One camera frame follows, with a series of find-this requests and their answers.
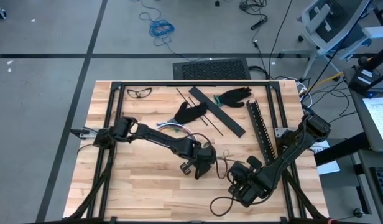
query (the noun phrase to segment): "yellow cable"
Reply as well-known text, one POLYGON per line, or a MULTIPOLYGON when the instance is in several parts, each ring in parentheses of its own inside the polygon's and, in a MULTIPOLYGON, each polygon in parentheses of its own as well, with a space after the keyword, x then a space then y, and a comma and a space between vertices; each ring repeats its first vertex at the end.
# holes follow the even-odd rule
MULTIPOLYGON (((339 72, 338 74, 333 75, 332 77, 326 78, 326 79, 324 79, 324 80, 318 82, 318 83, 315 85, 315 87, 320 86, 321 84, 326 83, 326 82, 328 82, 328 81, 331 81, 331 80, 333 80, 334 78, 336 78, 336 77, 340 77, 340 76, 342 76, 342 75, 343 75, 343 72, 339 72)), ((310 91, 312 87, 310 87, 309 89, 307 89, 307 90, 301 92, 299 95, 302 96, 304 93, 310 91)))

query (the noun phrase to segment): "white paper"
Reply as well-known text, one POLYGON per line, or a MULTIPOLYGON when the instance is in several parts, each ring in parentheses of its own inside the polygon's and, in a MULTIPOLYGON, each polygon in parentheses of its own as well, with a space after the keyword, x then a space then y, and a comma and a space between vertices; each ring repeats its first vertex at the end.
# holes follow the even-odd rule
POLYGON ((363 99, 383 140, 383 97, 363 99))
MULTIPOLYGON (((310 147, 310 149, 313 150, 313 152, 315 152, 316 154, 323 150, 328 149, 329 147, 330 145, 328 145, 328 142, 323 141, 323 142, 315 143, 314 145, 312 145, 312 147, 310 147)), ((339 165, 336 161, 331 161, 329 163, 326 163, 317 167, 318 175, 329 174, 332 172, 339 172, 340 170, 341 169, 339 168, 339 165)))

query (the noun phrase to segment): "black metal frame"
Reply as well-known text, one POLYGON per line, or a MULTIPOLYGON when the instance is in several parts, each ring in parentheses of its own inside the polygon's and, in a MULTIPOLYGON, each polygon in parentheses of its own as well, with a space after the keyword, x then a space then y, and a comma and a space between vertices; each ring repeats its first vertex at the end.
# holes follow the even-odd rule
MULTIPOLYGON (((178 86, 264 86, 266 87, 266 93, 267 93, 267 99, 269 103, 269 111, 270 111, 270 116, 272 120, 272 125, 273 129, 279 128, 279 125, 277 123, 277 118, 275 115, 275 109, 274 109, 274 101, 273 101, 273 96, 272 96, 272 91, 274 90, 276 93, 277 97, 277 104, 279 106, 279 111, 280 111, 280 117, 282 121, 282 126, 283 128, 287 128, 287 119, 285 115, 285 110, 283 106, 283 101, 282 101, 282 95, 280 92, 280 85, 278 81, 226 81, 226 80, 221 80, 221 81, 203 81, 203 82, 198 82, 198 81, 154 81, 154 82, 112 82, 111 84, 111 89, 110 89, 110 95, 109 95, 109 101, 107 105, 107 110, 106 110, 106 116, 104 119, 104 128, 107 128, 109 126, 109 122, 111 119, 111 110, 113 108, 113 102, 114 102, 114 94, 116 90, 120 90, 119 92, 119 97, 118 97, 118 104, 117 104, 117 110, 116 110, 116 119, 118 119, 121 116, 121 108, 123 104, 123 99, 124 99, 124 90, 127 86, 167 86, 167 87, 178 87, 178 86)), ((113 146, 113 148, 109 149, 109 156, 108 156, 108 162, 111 162, 114 164, 114 153, 115 153, 115 147, 116 145, 113 146)), ((95 174, 93 177, 93 184, 95 184, 99 178, 101 169, 102 169, 102 163, 103 163, 103 157, 104 157, 104 150, 105 149, 99 149, 98 153, 98 158, 96 161, 96 168, 95 168, 95 174)), ((109 168, 109 175, 106 181, 104 182, 103 185, 103 192, 102 192, 102 197, 100 201, 100 206, 99 206, 99 215, 98 218, 104 218, 104 213, 106 211, 106 202, 107 202, 107 197, 108 197, 108 190, 109 190, 109 183, 110 183, 110 175, 111 171, 113 169, 113 166, 109 168)), ((300 185, 299 178, 298 178, 298 171, 296 168, 295 163, 292 164, 291 166, 291 171, 293 178, 295 179, 296 183, 298 186, 300 185)), ((291 199, 291 194, 290 194, 290 188, 288 185, 287 180, 285 177, 282 177, 282 182, 283 182, 283 188, 284 188, 284 197, 285 197, 285 204, 287 206, 287 213, 289 218, 294 218, 294 212, 293 212, 293 207, 292 207, 292 199, 291 199)), ((86 214, 87 218, 92 218, 94 208, 95 208, 95 198, 93 201, 90 203, 90 206, 88 207, 88 211, 86 214)), ((302 202, 298 198, 298 206, 300 210, 300 216, 301 218, 306 218, 306 211, 303 207, 302 202)))

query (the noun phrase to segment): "black floor mat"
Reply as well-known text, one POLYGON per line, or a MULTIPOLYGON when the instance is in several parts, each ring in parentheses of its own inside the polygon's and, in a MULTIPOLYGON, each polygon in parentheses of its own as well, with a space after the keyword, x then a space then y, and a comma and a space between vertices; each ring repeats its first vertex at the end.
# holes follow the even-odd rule
POLYGON ((244 58, 173 64, 174 80, 250 80, 244 58))

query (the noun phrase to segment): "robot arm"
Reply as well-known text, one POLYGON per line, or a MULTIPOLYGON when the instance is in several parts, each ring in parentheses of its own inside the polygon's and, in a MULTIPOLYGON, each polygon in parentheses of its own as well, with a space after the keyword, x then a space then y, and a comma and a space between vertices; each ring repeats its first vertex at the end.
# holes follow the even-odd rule
POLYGON ((280 175, 297 157, 316 142, 324 141, 330 133, 330 125, 316 114, 307 113, 296 131, 286 131, 279 139, 277 147, 286 150, 269 166, 262 167, 256 157, 250 156, 247 162, 250 168, 235 162, 229 173, 234 184, 229 193, 234 195, 243 206, 249 207, 257 197, 267 198, 276 188, 280 175))
POLYGON ((188 162, 180 165, 185 175, 191 173, 190 167, 196 168, 195 179, 207 173, 216 161, 216 151, 211 144, 201 145, 200 142, 190 138, 174 138, 160 131, 149 128, 146 124, 137 124, 134 133, 131 128, 137 124, 135 118, 122 117, 113 127, 100 129, 93 143, 96 147, 110 148, 114 142, 133 142, 143 139, 154 144, 166 147, 175 155, 188 162))

